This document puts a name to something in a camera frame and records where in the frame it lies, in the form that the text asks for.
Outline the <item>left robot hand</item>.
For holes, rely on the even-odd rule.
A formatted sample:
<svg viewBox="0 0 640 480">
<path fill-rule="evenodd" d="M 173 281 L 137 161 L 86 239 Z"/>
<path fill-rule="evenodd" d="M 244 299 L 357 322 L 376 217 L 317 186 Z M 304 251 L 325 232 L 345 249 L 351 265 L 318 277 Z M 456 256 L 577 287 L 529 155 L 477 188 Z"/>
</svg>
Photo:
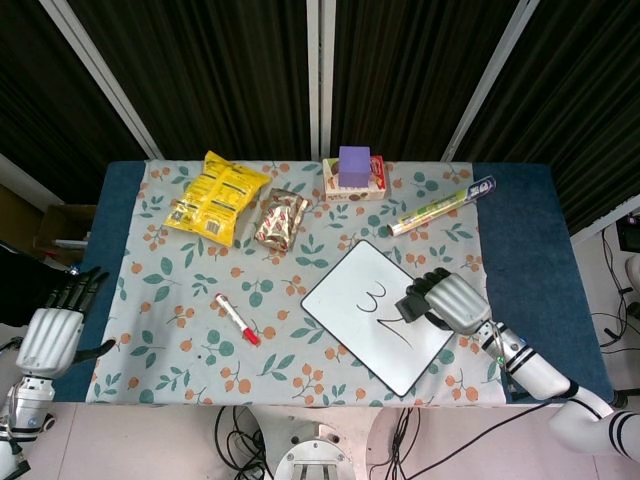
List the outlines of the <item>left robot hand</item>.
<svg viewBox="0 0 640 480">
<path fill-rule="evenodd" d="M 21 342 L 16 365 L 27 376 L 57 379 L 71 366 L 108 353 L 116 341 L 108 339 L 92 349 L 78 348 L 88 313 L 109 273 L 95 267 L 67 274 L 35 310 Z"/>
</svg>

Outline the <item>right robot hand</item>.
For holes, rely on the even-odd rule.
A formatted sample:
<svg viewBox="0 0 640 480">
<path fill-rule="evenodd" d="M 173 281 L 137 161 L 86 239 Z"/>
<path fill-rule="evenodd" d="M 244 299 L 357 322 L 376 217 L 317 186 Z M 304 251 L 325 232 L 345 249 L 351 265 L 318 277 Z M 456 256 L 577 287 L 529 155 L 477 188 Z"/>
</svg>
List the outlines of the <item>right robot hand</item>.
<svg viewBox="0 0 640 480">
<path fill-rule="evenodd" d="M 405 290 L 396 309 L 406 323 L 427 318 L 441 330 L 476 333 L 491 319 L 491 308 L 459 274 L 437 268 L 416 278 Z"/>
</svg>

